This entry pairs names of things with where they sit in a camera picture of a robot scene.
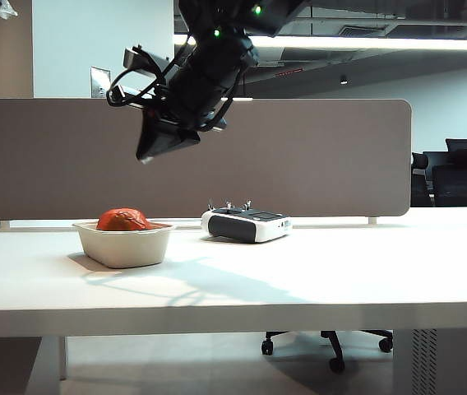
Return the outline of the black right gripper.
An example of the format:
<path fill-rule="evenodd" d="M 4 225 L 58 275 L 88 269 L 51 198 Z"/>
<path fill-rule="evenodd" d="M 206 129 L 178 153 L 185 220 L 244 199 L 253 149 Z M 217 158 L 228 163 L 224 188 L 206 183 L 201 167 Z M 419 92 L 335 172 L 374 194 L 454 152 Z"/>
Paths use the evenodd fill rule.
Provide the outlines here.
<path fill-rule="evenodd" d="M 224 59 L 188 57 L 182 66 L 153 57 L 145 72 L 156 77 L 153 95 L 142 111 L 136 158 L 147 164 L 156 156 L 197 145 L 197 131 L 222 122 L 229 107 L 216 105 L 234 88 L 234 63 Z"/>

